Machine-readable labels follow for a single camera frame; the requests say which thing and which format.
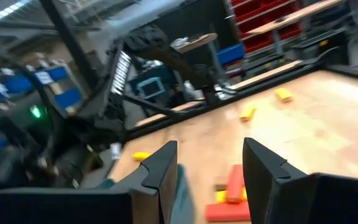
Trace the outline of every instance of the metal pole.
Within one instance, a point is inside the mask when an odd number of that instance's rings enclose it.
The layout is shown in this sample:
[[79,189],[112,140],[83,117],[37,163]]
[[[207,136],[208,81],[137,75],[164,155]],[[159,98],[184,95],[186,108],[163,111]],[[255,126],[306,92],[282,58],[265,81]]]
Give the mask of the metal pole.
[[[50,24],[39,24],[33,22],[7,22],[7,21],[0,21],[0,28],[57,30],[57,28],[54,25],[50,25]],[[73,26],[70,28],[74,30],[89,30],[89,31],[100,30],[100,28],[97,27]]]
[[89,60],[86,58],[84,51],[81,48],[81,45],[71,33],[53,1],[40,0],[40,3],[48,14],[50,20],[53,22],[53,24],[55,24],[55,27],[59,32],[62,41],[65,43],[68,51],[73,57],[81,73],[81,75],[78,75],[78,77],[84,80],[84,82],[81,82],[82,80],[80,81],[81,84],[86,85],[88,87],[88,91],[92,91],[97,85],[98,76],[96,71],[92,69]]

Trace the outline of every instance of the wooden work surface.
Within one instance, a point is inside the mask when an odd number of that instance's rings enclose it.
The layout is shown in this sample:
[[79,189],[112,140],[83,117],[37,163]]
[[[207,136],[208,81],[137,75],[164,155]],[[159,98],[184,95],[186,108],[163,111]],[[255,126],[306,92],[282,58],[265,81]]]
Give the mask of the wooden work surface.
[[283,26],[295,23],[299,20],[301,20],[304,17],[310,16],[314,13],[320,12],[322,10],[325,10],[329,7],[334,6],[335,4],[338,4],[340,2],[343,2],[344,0],[325,0],[320,1],[317,3],[314,3],[308,7],[304,7],[303,9],[300,9],[296,12],[293,12],[287,16],[285,16],[284,21],[281,22],[269,22],[268,24],[262,25],[258,28],[255,28],[253,30],[248,31],[248,34],[264,34],[268,31],[281,28]]
[[[292,67],[298,65],[299,63],[301,63],[301,60],[297,60],[297,61],[288,63],[288,64],[286,64],[286,65],[283,65],[283,66],[281,66],[281,67],[275,68],[275,69],[273,69],[273,70],[271,70],[271,71],[265,72],[265,73],[263,73],[263,74],[261,74],[261,75],[258,75],[258,76],[256,76],[256,77],[252,77],[252,78],[250,78],[250,79],[247,79],[247,80],[245,80],[245,81],[242,81],[242,82],[240,82],[240,83],[237,83],[237,84],[233,85],[232,87],[233,87],[234,89],[243,87],[243,86],[248,85],[248,84],[250,84],[250,83],[252,83],[252,82],[256,82],[257,80],[260,80],[260,79],[269,77],[269,76],[274,75],[274,74],[276,74],[276,73],[278,73],[278,72],[282,72],[282,71],[284,71],[284,70],[286,70],[286,69],[292,68]],[[185,103],[184,105],[180,105],[180,106],[177,106],[177,107],[175,107],[175,108],[172,108],[172,110],[174,110],[174,111],[185,110],[185,109],[187,109],[187,108],[190,108],[190,107],[195,106],[195,105],[200,104],[200,103],[201,103],[201,102],[191,101],[191,102]],[[137,123],[136,123],[136,126],[141,126],[141,125],[143,125],[143,124],[147,124],[147,123],[149,123],[149,122],[155,121],[156,119],[160,119],[160,118],[163,118],[163,117],[165,117],[164,114],[156,114],[156,115],[154,115],[154,116],[151,116],[151,117],[149,117],[149,118],[146,118],[146,119],[143,119],[143,120],[137,122]]]
[[[216,177],[241,164],[244,137],[255,138],[306,173],[358,177],[358,80],[320,71],[278,87],[292,92],[294,101],[278,103],[274,88],[132,140],[111,177],[121,180],[139,166],[133,153],[154,152],[177,140],[197,224],[206,223],[204,207],[214,203]],[[242,123],[239,114],[248,103],[257,110]]]
[[180,46],[179,48],[177,48],[176,50],[183,54],[187,51],[191,51],[193,49],[196,49],[197,47],[201,47],[204,44],[207,44],[208,42],[211,42],[213,40],[215,40],[218,37],[217,34],[205,34],[202,35],[201,37],[199,37],[196,40],[193,40],[185,45]]

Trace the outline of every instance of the green light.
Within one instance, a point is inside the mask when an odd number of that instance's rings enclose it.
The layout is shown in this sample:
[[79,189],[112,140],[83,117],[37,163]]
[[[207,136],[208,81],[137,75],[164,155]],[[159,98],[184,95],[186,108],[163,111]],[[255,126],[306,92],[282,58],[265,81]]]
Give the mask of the green light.
[[40,117],[41,117],[40,108],[38,108],[37,106],[31,107],[30,110],[31,110],[31,113],[32,113],[36,118],[40,118]]

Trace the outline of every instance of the red block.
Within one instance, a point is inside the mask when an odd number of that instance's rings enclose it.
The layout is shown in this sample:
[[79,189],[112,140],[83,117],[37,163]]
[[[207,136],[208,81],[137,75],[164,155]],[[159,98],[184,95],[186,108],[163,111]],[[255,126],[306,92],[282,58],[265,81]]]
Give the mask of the red block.
[[209,222],[250,221],[251,215],[249,213],[248,202],[207,205],[205,219]]
[[242,175],[242,164],[234,165],[231,168],[229,180],[226,187],[226,202],[241,202],[244,184],[244,176]]

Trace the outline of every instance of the cable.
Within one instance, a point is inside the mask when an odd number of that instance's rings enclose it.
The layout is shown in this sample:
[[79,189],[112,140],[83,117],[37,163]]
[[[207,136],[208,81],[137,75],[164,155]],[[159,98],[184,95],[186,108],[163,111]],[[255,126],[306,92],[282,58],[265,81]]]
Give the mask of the cable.
[[13,59],[6,53],[0,52],[0,59],[11,63],[14,68],[18,69],[26,78],[29,79],[32,86],[34,86],[34,88],[38,91],[41,100],[45,104],[48,117],[52,124],[52,131],[49,133],[46,145],[43,146],[41,156],[45,159],[45,161],[49,161],[57,143],[60,142],[60,136],[63,129],[60,126],[61,117],[58,113],[56,113],[55,108],[52,106],[52,103],[50,102],[42,84],[35,79],[35,76],[31,75],[31,73],[24,66],[22,66],[17,60]]

